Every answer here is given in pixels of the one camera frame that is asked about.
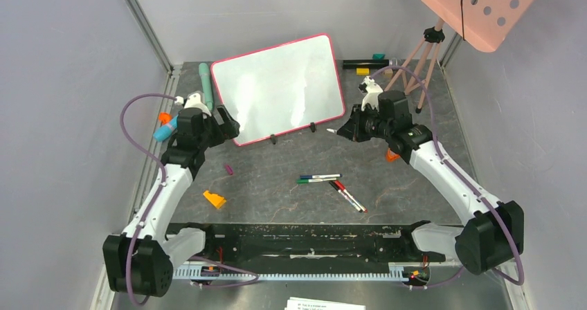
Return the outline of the pink framed whiteboard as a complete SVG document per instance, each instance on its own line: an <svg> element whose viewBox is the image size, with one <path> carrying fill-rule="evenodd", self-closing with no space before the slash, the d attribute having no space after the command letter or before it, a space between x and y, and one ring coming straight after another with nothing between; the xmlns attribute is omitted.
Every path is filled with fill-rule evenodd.
<svg viewBox="0 0 587 310"><path fill-rule="evenodd" d="M217 104L240 124L245 146L342 117L334 48L318 34L213 62Z"/></svg>

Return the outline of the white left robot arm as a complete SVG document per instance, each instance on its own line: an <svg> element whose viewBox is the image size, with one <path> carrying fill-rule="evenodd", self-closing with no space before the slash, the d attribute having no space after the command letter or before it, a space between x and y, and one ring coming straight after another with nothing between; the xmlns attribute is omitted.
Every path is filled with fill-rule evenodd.
<svg viewBox="0 0 587 310"><path fill-rule="evenodd" d="M199 107L180 110L177 131L158 161L159 171L147 199L119 235L106 238L102 251L112 291L162 297L174 270L193 255L210 259L217 240L200 228L185 228L168 238L167 231L181 197L204 164L205 151L239 136L240 125L225 106L221 120Z"/></svg>

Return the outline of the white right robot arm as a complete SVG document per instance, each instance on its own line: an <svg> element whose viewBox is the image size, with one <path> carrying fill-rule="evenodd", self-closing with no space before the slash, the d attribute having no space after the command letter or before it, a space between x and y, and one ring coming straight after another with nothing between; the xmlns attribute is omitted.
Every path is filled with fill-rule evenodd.
<svg viewBox="0 0 587 310"><path fill-rule="evenodd" d="M409 260L425 253L457 259L470 273L495 271L514 260L523 274L524 212L515 201L504 202L486 191L446 152L428 127L413 122L406 96L399 91L373 94L377 103L353 106L349 120L335 131L352 142L384 140L424 176L446 199L462 227L432 222L414 224L400 241L400 252Z"/></svg>

